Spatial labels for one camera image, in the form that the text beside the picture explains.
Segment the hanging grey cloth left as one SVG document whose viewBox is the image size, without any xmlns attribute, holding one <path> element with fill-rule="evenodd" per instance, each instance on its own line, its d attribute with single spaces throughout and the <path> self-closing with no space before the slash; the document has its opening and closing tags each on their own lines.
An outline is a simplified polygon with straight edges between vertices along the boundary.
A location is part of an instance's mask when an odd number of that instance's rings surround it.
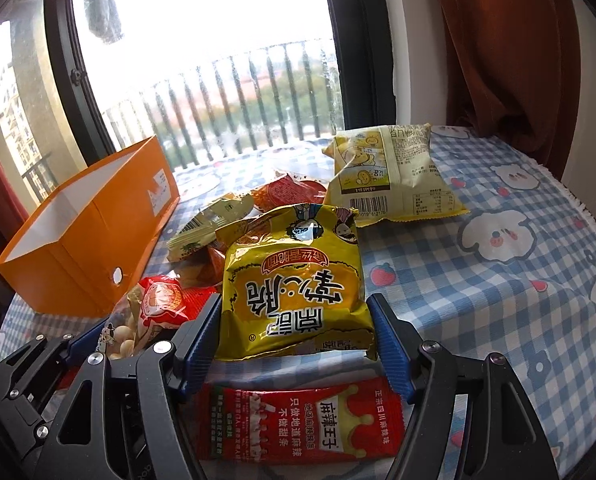
<svg viewBox="0 0 596 480">
<path fill-rule="evenodd" d="M 84 0 L 84 13 L 89 31 L 104 44 L 114 44 L 122 38 L 115 0 Z"/>
</svg>

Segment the blue checkered bear tablecloth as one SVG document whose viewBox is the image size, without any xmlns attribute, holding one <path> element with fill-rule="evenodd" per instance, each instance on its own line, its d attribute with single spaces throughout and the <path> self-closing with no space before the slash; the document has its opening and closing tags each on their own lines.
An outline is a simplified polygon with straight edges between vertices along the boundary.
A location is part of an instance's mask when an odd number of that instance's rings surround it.
<svg viewBox="0 0 596 480">
<path fill-rule="evenodd" d="M 596 479 L 596 222 L 575 195 L 498 139 L 436 128 L 430 152 L 470 213 L 381 221 L 359 230 L 368 295 L 381 292 L 420 336 L 458 356 L 501 352 L 536 410 L 558 473 Z M 168 273 L 166 240 L 225 193 L 276 173 L 327 181 L 327 139 L 233 156 L 174 177 L 180 202 L 145 275 Z M 93 320 L 37 314 L 15 296 L 0 329 L 0 361 L 36 335 L 79 333 Z M 363 352 L 214 362 L 208 380 L 234 388 L 335 385 L 382 374 Z"/>
</svg>

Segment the yellow noodle snack bag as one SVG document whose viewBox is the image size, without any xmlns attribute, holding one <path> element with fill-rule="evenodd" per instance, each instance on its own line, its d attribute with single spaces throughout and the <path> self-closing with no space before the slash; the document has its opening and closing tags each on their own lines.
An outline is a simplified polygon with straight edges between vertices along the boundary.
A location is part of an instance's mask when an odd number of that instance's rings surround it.
<svg viewBox="0 0 596 480">
<path fill-rule="evenodd" d="M 355 210 L 281 206 L 224 226 L 217 240 L 226 250 L 218 360 L 375 353 Z"/>
</svg>

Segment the dark red right curtain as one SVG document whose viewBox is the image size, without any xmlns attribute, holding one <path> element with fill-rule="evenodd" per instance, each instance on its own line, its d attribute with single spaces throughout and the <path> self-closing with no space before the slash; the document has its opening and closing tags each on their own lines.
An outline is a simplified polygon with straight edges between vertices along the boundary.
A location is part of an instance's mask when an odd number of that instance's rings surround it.
<svg viewBox="0 0 596 480">
<path fill-rule="evenodd" d="M 572 0 L 439 0 L 447 122 L 497 136 L 560 178 L 574 137 L 581 55 Z"/>
</svg>

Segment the red clear biscuit bag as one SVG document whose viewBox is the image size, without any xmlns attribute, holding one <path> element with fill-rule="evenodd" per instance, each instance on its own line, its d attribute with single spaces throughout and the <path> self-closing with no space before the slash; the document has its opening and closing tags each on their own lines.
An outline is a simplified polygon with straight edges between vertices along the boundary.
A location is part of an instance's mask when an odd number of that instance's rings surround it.
<svg viewBox="0 0 596 480">
<path fill-rule="evenodd" d="M 112 309 L 96 350 L 110 360 L 134 356 L 164 330 L 196 320 L 215 292 L 214 286 L 183 287 L 172 274 L 142 278 Z"/>
</svg>

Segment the orange cardboard box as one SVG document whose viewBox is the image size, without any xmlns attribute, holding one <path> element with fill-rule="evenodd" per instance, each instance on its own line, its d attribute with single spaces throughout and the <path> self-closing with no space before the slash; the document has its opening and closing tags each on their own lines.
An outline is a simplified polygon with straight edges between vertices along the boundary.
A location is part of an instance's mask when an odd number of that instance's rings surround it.
<svg viewBox="0 0 596 480">
<path fill-rule="evenodd" d="M 180 194 L 151 136 L 89 166 L 25 221 L 0 274 L 38 313 L 102 318 L 141 278 Z"/>
</svg>

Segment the black window frame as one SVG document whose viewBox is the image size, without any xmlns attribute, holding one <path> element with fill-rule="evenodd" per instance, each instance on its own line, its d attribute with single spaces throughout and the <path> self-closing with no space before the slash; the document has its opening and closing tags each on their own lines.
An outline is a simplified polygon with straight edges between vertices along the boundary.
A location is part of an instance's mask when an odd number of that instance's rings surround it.
<svg viewBox="0 0 596 480">
<path fill-rule="evenodd" d="M 115 3 L 122 28 L 119 41 L 138 46 L 138 68 L 172 52 L 182 58 L 201 58 L 207 53 L 330 38 L 335 45 L 344 114 L 344 125 L 339 130 L 391 124 L 396 119 L 386 0 Z M 104 42 L 89 31 L 84 0 L 44 0 L 44 16 L 52 69 L 69 125 L 84 159 L 98 162 L 118 151 L 112 147 L 100 118 L 90 82 L 76 75 L 88 67 L 83 55 L 86 43 Z"/>
</svg>

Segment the red spicy strip packet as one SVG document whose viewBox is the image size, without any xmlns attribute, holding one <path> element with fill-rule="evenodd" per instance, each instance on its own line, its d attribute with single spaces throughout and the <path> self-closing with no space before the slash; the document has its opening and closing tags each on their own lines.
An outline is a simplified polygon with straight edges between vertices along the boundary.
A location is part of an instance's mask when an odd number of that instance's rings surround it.
<svg viewBox="0 0 596 480">
<path fill-rule="evenodd" d="M 405 435 L 401 396 L 383 377 L 277 391 L 206 385 L 191 428 L 201 460 L 266 465 L 394 457 Z"/>
</svg>

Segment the balcony metal railing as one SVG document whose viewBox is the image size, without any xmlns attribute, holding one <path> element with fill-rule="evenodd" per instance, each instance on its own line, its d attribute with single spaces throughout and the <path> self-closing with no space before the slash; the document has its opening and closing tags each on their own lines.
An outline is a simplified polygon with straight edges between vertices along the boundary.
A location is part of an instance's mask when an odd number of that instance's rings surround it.
<svg viewBox="0 0 596 480">
<path fill-rule="evenodd" d="M 330 136 L 344 125 L 333 39 L 182 58 L 138 68 L 138 46 L 86 43 L 87 79 L 116 151 L 156 136 L 182 170 L 236 154 Z"/>
</svg>

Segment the pale yellow chips bag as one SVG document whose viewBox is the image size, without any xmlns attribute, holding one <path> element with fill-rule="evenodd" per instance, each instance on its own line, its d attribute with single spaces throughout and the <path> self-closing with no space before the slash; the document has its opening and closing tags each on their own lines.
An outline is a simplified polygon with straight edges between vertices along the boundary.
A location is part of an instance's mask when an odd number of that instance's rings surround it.
<svg viewBox="0 0 596 480">
<path fill-rule="evenodd" d="M 467 214 L 430 156 L 432 126 L 391 125 L 344 130 L 323 153 L 335 174 L 327 205 L 354 209 L 356 226 L 382 220 L 410 222 Z"/>
</svg>

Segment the brown triangular meat packet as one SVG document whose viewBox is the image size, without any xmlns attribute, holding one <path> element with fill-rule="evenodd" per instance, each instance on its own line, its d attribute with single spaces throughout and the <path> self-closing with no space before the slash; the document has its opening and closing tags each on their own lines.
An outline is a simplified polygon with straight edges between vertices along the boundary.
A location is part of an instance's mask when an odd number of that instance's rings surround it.
<svg viewBox="0 0 596 480">
<path fill-rule="evenodd" d="M 180 235 L 168 245 L 173 274 L 183 287 L 213 286 L 222 282 L 228 246 L 242 236 L 254 218 L 237 220 L 199 234 Z"/>
</svg>

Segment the green snack packet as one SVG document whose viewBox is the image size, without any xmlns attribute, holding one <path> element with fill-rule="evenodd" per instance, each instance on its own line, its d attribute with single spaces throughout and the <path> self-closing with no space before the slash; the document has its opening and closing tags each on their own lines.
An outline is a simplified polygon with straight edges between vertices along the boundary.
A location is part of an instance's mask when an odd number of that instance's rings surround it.
<svg viewBox="0 0 596 480">
<path fill-rule="evenodd" d="M 193 252 L 210 245 L 217 239 L 218 229 L 242 220 L 252 208 L 254 208 L 254 199 L 249 193 L 226 194 L 214 200 L 188 220 L 183 228 L 168 241 L 168 260 L 172 263 L 182 261 Z"/>
</svg>

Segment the red sauce snack packet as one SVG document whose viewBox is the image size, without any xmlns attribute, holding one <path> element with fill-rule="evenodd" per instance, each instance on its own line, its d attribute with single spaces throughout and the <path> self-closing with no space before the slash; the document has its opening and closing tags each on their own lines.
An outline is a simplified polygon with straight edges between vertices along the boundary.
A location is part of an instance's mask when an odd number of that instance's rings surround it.
<svg viewBox="0 0 596 480">
<path fill-rule="evenodd" d="M 296 179 L 291 174 L 283 174 L 272 182 L 250 192 L 254 205 L 262 212 L 281 206 L 302 203 L 322 204 L 326 188 L 320 182 L 309 179 Z"/>
</svg>

